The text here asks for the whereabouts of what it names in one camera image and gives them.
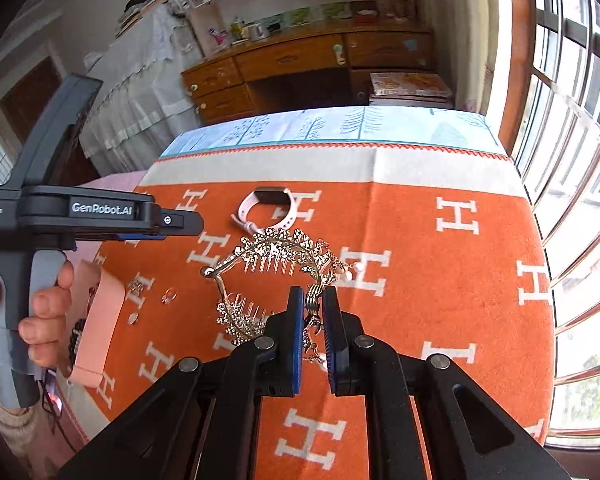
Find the person's left hand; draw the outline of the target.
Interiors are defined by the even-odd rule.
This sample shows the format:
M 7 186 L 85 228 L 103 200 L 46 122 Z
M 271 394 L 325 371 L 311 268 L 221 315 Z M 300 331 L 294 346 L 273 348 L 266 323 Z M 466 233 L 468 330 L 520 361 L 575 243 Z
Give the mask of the person's left hand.
M 33 315 L 19 323 L 19 335 L 29 346 L 29 358 L 36 365 L 55 367 L 57 364 L 60 342 L 66 332 L 66 314 L 71 306 L 73 278 L 73 266 L 66 261 L 57 284 L 34 295 Z

